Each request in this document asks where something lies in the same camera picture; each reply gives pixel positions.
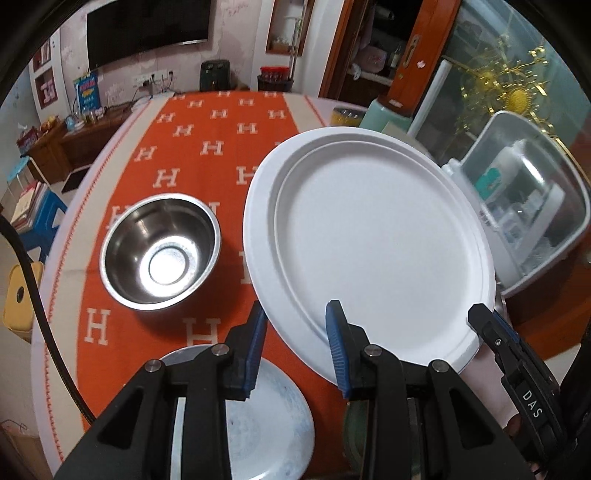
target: red container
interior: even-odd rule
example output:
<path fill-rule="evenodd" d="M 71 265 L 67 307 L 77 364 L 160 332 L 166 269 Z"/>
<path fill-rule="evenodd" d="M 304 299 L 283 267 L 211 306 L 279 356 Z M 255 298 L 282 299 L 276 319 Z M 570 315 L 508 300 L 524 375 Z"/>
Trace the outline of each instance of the red container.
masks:
<path fill-rule="evenodd" d="M 279 82 L 288 80 L 290 75 L 289 67 L 267 66 L 261 67 L 261 77 L 265 82 Z"/>

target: power outlet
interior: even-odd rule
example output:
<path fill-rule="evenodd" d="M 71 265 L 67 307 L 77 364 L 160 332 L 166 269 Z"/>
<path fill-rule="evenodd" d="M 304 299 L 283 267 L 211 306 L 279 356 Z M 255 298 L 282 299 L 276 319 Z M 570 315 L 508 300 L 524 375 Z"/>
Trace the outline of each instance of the power outlet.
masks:
<path fill-rule="evenodd" d="M 156 70 L 155 72 L 143 73 L 133 77 L 131 80 L 132 85 L 139 88 L 144 85 L 144 82 L 151 83 L 152 75 L 154 75 L 155 83 L 158 83 L 159 85 L 167 85 L 169 82 L 168 70 Z"/>

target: white plate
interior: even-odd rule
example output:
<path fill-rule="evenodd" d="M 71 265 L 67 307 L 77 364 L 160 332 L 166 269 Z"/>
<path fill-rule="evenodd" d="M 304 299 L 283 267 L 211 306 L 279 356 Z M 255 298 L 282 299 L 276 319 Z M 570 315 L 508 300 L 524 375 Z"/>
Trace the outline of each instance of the white plate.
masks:
<path fill-rule="evenodd" d="M 495 299 L 484 231 L 458 187 L 400 140 L 350 127 L 290 138 L 259 166 L 243 228 L 273 326 L 332 383 L 330 300 L 402 360 L 461 371 L 478 351 L 467 313 Z"/>
<path fill-rule="evenodd" d="M 192 360 L 209 345 L 181 348 L 162 357 L 166 365 Z M 178 399 L 170 480 L 180 480 L 185 399 Z M 256 387 L 244 402 L 226 400 L 230 469 L 235 480 L 297 480 L 312 458 L 314 422 L 296 384 L 261 359 Z"/>

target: bottle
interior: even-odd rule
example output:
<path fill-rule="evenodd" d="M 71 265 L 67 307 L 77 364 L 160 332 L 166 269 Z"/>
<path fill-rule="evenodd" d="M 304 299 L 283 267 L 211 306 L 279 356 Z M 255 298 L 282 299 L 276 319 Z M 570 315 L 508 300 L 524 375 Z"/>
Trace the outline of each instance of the bottle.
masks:
<path fill-rule="evenodd" d="M 394 50 L 394 53 L 392 53 L 392 55 L 390 56 L 390 60 L 388 62 L 388 65 L 390 67 L 390 75 L 388 75 L 388 78 L 390 79 L 393 79 L 394 75 L 396 75 L 396 67 L 398 66 L 398 62 L 400 61 L 401 50 L 402 44 L 399 44 L 398 47 L 396 47 L 396 50 Z"/>
<path fill-rule="evenodd" d="M 524 155 L 525 143 L 525 139 L 517 140 L 513 145 L 503 148 L 474 184 L 478 195 L 487 204 L 494 202 L 515 180 L 523 165 L 521 157 Z"/>

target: screw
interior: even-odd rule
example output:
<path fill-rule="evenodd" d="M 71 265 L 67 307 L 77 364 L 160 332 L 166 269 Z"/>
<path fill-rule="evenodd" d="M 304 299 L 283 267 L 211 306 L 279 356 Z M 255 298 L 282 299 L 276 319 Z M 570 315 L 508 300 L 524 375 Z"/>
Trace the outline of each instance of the screw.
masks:
<path fill-rule="evenodd" d="M 433 362 L 433 369 L 440 374 L 444 374 L 449 370 L 449 364 L 443 360 L 435 360 Z"/>
<path fill-rule="evenodd" d="M 160 368 L 162 368 L 162 362 L 160 360 L 148 360 L 144 364 L 144 369 L 150 373 L 157 372 L 158 370 L 160 370 Z"/>
<path fill-rule="evenodd" d="M 228 345 L 226 345 L 225 343 L 217 343 L 212 347 L 212 353 L 215 356 L 226 355 L 229 351 L 230 347 L 228 347 Z"/>
<path fill-rule="evenodd" d="M 377 345 L 368 345 L 363 349 L 363 351 L 367 354 L 367 356 L 380 356 L 382 355 L 381 347 Z"/>

